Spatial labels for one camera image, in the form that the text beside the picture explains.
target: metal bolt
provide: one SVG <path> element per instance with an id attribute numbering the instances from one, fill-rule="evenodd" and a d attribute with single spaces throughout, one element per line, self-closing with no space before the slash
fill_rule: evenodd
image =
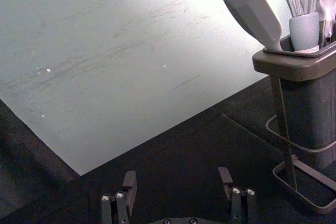
<path id="1" fill-rule="evenodd" d="M 233 191 L 235 194 L 240 194 L 240 190 L 239 190 L 237 187 L 233 188 L 232 191 Z"/>
<path id="2" fill-rule="evenodd" d="M 117 198 L 122 198 L 124 197 L 124 193 L 122 191 L 118 192 L 116 195 L 115 195 Z"/>
<path id="3" fill-rule="evenodd" d="M 103 195 L 103 196 L 101 197 L 101 199 L 102 199 L 103 201 L 107 201 L 107 200 L 110 199 L 110 196 L 107 195 L 107 194 L 105 194 L 105 195 Z"/>
<path id="4" fill-rule="evenodd" d="M 189 223 L 190 223 L 190 224 L 197 224 L 197 220 L 196 220 L 195 218 L 191 218 L 191 219 L 189 220 Z"/>
<path id="5" fill-rule="evenodd" d="M 251 189 L 247 189 L 247 193 L 248 194 L 250 194 L 250 195 L 254 195 L 254 194 L 256 194 L 253 190 L 251 190 Z"/>

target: screw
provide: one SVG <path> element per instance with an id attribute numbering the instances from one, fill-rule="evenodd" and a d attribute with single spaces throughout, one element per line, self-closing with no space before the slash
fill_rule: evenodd
<path id="1" fill-rule="evenodd" d="M 190 223 L 190 224 L 197 224 L 197 220 L 196 220 L 195 218 L 191 218 L 191 219 L 189 220 L 189 223 Z"/>
<path id="2" fill-rule="evenodd" d="M 248 194 L 250 194 L 250 195 L 254 195 L 254 194 L 256 194 L 253 190 L 251 190 L 251 189 L 247 189 L 247 193 Z"/>
<path id="3" fill-rule="evenodd" d="M 124 197 L 124 193 L 122 191 L 118 192 L 116 195 L 115 195 L 117 198 L 122 198 Z"/>
<path id="4" fill-rule="evenodd" d="M 239 190 L 237 187 L 233 188 L 232 191 L 233 191 L 235 194 L 240 194 L 240 190 Z"/>
<path id="5" fill-rule="evenodd" d="M 107 194 L 104 194 L 104 195 L 101 197 L 101 199 L 102 199 L 103 201 L 107 201 L 107 200 L 110 199 L 110 196 L 107 195 Z"/>

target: gray utensil holder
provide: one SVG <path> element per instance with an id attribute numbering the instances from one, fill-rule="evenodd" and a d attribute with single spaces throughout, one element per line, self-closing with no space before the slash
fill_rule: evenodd
<path id="1" fill-rule="evenodd" d="M 281 46 L 284 51 L 264 49 L 254 54 L 254 68 L 279 78 L 282 104 L 276 106 L 285 111 L 283 132 L 301 147 L 294 152 L 306 164 L 322 169 L 336 159 L 336 145 L 332 145 L 336 141 L 336 43 L 302 54 L 293 52 L 287 36 Z"/>

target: black table surface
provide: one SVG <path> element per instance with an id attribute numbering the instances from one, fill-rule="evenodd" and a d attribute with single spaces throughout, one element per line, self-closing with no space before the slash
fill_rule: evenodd
<path id="1" fill-rule="evenodd" d="M 168 217 L 227 222 L 228 202 L 217 170 L 221 166 L 229 169 L 236 186 L 256 191 L 260 223 L 336 223 L 336 211 L 314 213 L 273 177 L 282 154 L 275 147 L 278 140 L 264 125 L 274 114 L 270 82 L 265 78 L 0 223 L 99 223 L 100 196 L 120 190 L 128 170 L 135 170 L 138 179 L 131 223 Z M 335 179 L 333 169 L 326 173 Z"/>

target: gray spatula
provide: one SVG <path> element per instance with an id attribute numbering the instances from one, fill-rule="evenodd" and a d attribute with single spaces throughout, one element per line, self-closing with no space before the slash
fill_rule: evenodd
<path id="1" fill-rule="evenodd" d="M 269 49 L 282 50 L 281 24 L 266 0 L 224 0 L 240 26 Z"/>

